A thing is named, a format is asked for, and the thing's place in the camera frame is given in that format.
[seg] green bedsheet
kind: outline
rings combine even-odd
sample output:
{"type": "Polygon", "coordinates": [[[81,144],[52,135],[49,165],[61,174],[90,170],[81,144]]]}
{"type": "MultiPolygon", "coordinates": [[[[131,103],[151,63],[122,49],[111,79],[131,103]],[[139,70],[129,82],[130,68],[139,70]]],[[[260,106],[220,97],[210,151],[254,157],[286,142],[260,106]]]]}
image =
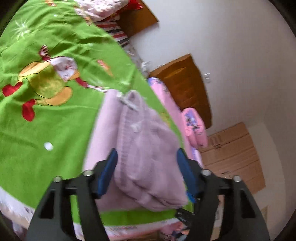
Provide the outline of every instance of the green bedsheet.
{"type": "MultiPolygon", "coordinates": [[[[71,0],[28,0],[0,37],[0,186],[33,208],[53,177],[72,178],[82,171],[104,98],[103,92],[86,88],[86,82],[121,92],[137,90],[181,142],[176,126],[123,49],[79,11],[71,0]],[[47,142],[52,144],[49,150],[47,142]]],[[[79,222],[75,204],[73,216],[79,222]]],[[[101,214],[104,225],[173,216],[174,210],[101,214]]]]}

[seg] lavender cloth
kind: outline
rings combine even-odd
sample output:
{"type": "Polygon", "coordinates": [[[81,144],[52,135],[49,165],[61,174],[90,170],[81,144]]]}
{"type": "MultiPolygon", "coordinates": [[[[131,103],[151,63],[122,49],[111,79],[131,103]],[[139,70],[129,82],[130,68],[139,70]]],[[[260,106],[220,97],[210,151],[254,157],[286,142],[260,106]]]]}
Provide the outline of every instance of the lavender cloth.
{"type": "Polygon", "coordinates": [[[116,90],[106,93],[84,161],[84,170],[92,169],[111,148],[118,152],[114,178],[97,200],[98,208],[163,211],[184,206],[187,197],[176,161],[177,137],[138,92],[127,93],[125,101],[117,96],[116,90]]]}

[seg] red shoe print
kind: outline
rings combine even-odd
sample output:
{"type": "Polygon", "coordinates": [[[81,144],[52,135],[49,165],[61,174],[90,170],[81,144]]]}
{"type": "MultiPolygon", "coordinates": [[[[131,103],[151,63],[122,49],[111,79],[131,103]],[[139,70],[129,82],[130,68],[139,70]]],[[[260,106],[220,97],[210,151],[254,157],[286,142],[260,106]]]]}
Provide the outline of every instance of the red shoe print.
{"type": "Polygon", "coordinates": [[[33,110],[33,105],[36,104],[35,99],[31,99],[22,105],[22,116],[27,121],[32,121],[35,117],[35,112],[33,110]]]}
{"type": "Polygon", "coordinates": [[[6,85],[2,89],[2,93],[4,96],[10,96],[12,95],[15,91],[17,91],[20,87],[22,86],[22,82],[17,82],[15,86],[12,85],[6,85]]]}

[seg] white wall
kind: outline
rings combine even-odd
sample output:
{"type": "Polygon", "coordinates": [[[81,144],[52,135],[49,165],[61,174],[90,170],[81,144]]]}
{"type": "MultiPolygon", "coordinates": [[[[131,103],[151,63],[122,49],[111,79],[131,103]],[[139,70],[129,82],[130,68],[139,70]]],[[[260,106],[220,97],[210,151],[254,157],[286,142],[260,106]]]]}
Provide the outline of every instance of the white wall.
{"type": "Polygon", "coordinates": [[[144,0],[159,19],[131,40],[152,69],[191,53],[213,114],[209,134],[262,119],[279,76],[280,13],[268,0],[144,0]]]}
{"type": "Polygon", "coordinates": [[[265,124],[248,127],[258,152],[266,187],[254,198],[260,209],[268,206],[267,228],[273,240],[286,225],[286,190],[281,161],[265,124]]]}
{"type": "Polygon", "coordinates": [[[285,175],[288,221],[296,208],[296,38],[284,21],[279,22],[279,31],[285,36],[281,44],[281,76],[264,122],[276,144],[285,175]]]}

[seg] red and black striped cloth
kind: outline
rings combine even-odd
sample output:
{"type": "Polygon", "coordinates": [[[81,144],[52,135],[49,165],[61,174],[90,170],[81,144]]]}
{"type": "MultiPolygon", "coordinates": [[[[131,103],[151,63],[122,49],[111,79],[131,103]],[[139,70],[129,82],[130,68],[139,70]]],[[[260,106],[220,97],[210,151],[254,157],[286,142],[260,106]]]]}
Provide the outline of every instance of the red and black striped cloth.
{"type": "Polygon", "coordinates": [[[116,22],[95,22],[95,24],[99,28],[104,29],[107,33],[112,35],[112,37],[121,47],[124,47],[128,44],[129,38],[116,22]]]}

